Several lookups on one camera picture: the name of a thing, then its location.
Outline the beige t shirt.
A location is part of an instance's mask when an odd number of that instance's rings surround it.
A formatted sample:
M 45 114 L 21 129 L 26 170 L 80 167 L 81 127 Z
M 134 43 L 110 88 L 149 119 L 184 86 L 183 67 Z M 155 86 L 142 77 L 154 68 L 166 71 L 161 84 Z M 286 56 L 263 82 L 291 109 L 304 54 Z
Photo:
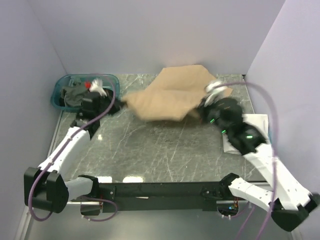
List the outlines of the beige t shirt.
M 205 87 L 218 81 L 202 65 L 165 67 L 144 90 L 127 93 L 121 99 L 143 121 L 182 121 L 199 117 L 196 108 L 207 95 Z M 227 89 L 218 97 L 228 97 Z

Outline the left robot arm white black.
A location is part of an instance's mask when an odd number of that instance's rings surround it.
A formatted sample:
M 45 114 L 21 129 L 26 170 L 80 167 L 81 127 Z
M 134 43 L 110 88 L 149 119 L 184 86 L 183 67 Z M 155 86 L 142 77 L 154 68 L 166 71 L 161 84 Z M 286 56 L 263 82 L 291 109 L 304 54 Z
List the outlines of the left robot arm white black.
M 97 177 L 79 175 L 65 181 L 64 175 L 101 126 L 100 119 L 117 113 L 123 106 L 113 90 L 104 88 L 102 91 L 104 95 L 98 91 L 88 91 L 84 95 L 64 139 L 38 167 L 25 171 L 24 202 L 31 215 L 35 215 L 33 209 L 60 213 L 67 202 L 81 196 L 88 201 L 99 197 Z

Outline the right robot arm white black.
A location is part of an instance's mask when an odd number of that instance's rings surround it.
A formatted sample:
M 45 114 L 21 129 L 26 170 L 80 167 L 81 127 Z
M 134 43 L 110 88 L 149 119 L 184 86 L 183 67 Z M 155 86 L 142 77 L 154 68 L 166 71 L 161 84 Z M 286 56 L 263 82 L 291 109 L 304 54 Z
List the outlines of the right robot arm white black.
M 201 119 L 216 125 L 231 144 L 249 161 L 272 187 L 267 191 L 230 173 L 219 187 L 222 198 L 245 199 L 264 209 L 284 231 L 291 232 L 320 205 L 319 193 L 303 187 L 274 155 L 270 141 L 249 124 L 237 100 L 231 97 L 209 103 L 203 99 L 197 108 Z

